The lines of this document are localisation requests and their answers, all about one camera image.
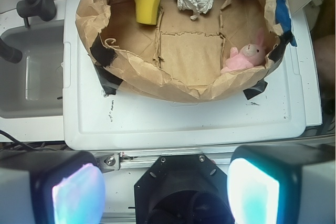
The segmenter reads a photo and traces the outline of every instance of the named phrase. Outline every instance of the white plastic container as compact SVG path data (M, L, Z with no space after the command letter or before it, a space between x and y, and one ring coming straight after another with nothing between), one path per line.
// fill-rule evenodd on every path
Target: white plastic container
M247 100L184 104L117 90L106 97L75 26L80 0L67 0L64 27L64 134L76 150L122 150L254 142L299 136L306 127L296 49Z

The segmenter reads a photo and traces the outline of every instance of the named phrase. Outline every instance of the stuffed animal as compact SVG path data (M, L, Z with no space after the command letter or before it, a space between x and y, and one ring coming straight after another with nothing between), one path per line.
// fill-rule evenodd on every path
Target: stuffed animal
M238 69L252 68L261 65L265 61L264 32L260 28L257 33L255 44L248 44L240 51L236 47L230 50L230 58L223 63L221 74L231 72Z

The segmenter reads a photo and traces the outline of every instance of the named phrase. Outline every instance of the screw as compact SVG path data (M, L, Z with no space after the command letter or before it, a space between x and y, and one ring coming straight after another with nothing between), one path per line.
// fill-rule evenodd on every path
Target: screw
M205 157L203 155L201 155L201 156L198 157L198 160L200 162L204 162L205 161Z
M105 164L107 164L108 166L113 166L116 164L116 159L113 156L109 156L105 159Z

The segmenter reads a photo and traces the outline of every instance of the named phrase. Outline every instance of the sink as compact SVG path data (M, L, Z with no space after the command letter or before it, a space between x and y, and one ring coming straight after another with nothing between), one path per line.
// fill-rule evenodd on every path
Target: sink
M62 115L64 20L16 27L1 38L19 49L22 60L0 58L0 116L30 118Z

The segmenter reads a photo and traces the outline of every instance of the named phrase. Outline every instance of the cardboard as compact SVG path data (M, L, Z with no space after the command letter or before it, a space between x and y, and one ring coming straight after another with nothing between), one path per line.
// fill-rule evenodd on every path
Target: cardboard
M123 82L119 89L175 102L224 99L254 86L274 65L220 75L232 46L255 42L265 31L266 53L283 31L275 23L276 0L214 0L196 21L176 0L161 0L156 26L135 20L134 0L81 0L76 26L92 61ZM92 54L104 47L105 53Z

